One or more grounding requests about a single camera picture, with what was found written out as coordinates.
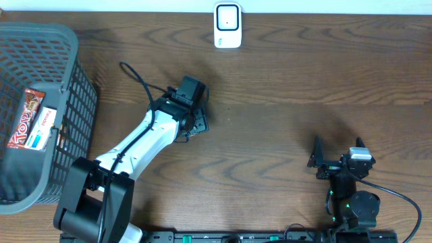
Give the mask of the white Panadol box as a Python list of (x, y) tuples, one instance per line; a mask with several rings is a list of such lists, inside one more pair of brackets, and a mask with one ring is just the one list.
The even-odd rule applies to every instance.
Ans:
[(57, 110), (43, 107), (30, 136), (24, 145), (25, 149), (43, 151), (51, 135), (51, 128), (54, 126)]

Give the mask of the red Top chocolate bar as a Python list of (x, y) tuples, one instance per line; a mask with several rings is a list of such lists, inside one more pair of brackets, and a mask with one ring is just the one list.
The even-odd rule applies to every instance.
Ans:
[(27, 88), (24, 92), (24, 106), (19, 116), (18, 126), (12, 134), (8, 148), (23, 149), (30, 134), (31, 125), (38, 113), (38, 109), (45, 98), (45, 93), (35, 89)]

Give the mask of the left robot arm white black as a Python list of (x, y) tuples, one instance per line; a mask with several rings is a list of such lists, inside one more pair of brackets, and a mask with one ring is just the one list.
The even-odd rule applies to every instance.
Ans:
[(179, 137), (207, 132), (209, 87), (190, 76), (150, 103), (143, 121), (117, 146), (94, 161), (70, 166), (53, 218), (55, 228), (83, 242), (140, 242), (130, 221), (135, 181)]

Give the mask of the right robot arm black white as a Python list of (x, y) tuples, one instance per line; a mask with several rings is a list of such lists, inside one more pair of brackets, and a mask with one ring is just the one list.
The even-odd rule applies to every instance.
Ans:
[(357, 138), (356, 145), (338, 160), (324, 159), (321, 140), (315, 138), (307, 166), (317, 169), (318, 180), (329, 181), (331, 209), (328, 213), (335, 217), (337, 225), (345, 225), (349, 230), (368, 229), (377, 225), (380, 198), (356, 188), (356, 184), (368, 176), (375, 163), (376, 160), (361, 138)]

